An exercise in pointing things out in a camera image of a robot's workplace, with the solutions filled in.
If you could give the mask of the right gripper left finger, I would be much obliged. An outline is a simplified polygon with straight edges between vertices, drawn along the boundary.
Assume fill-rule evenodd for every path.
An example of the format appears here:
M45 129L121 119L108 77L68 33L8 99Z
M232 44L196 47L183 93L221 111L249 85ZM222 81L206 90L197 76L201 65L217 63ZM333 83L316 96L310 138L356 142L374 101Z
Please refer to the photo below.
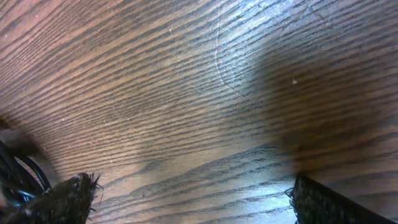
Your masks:
M1 215L6 224L82 224L89 219L99 177L79 173Z

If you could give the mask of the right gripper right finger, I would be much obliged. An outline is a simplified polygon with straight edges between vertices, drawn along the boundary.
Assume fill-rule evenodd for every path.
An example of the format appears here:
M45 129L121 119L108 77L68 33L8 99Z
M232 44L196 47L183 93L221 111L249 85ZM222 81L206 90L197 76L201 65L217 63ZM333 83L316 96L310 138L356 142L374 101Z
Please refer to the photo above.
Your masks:
M306 175L285 194L298 224L395 224Z

